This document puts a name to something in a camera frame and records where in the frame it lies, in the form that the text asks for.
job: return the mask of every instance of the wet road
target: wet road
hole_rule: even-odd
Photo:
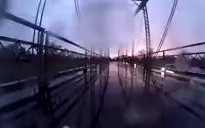
[[[52,85],[81,74],[59,87]],[[31,98],[24,99],[25,103],[0,108],[0,128],[205,128],[205,120],[173,97],[154,87],[145,88],[137,67],[110,63],[95,65],[88,75],[83,74],[51,82],[53,98],[47,112],[33,92],[26,91],[24,97]]]

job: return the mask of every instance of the sky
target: sky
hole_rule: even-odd
[[[9,0],[7,11],[30,22],[35,21],[39,0]],[[150,0],[147,4],[151,45],[156,49],[164,31],[173,0]],[[111,56],[118,48],[128,48],[133,42],[135,52],[144,49],[145,33],[142,12],[134,17],[136,6],[129,0],[79,0],[77,17],[74,0],[47,0],[42,26],[71,41],[96,51],[110,49]],[[0,35],[31,41],[33,30],[3,19]],[[162,49],[205,41],[205,0],[178,0],[178,6]],[[71,48],[56,41],[63,48]],[[205,51],[205,46],[186,49]]]

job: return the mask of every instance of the asphalt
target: asphalt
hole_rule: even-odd
[[[0,107],[0,128],[205,128],[204,103],[193,108],[196,100],[189,92],[196,91],[190,82],[166,78],[161,88],[161,77],[153,75],[156,82],[145,87],[139,67],[115,62],[96,65],[88,73],[87,79],[83,75],[56,88],[49,112],[35,98],[18,107]],[[6,95],[0,106],[34,94],[29,89]]]

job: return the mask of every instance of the headlight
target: headlight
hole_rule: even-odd
[[[162,68],[161,68],[161,71],[165,71],[165,68],[164,68],[164,67],[162,67]]]

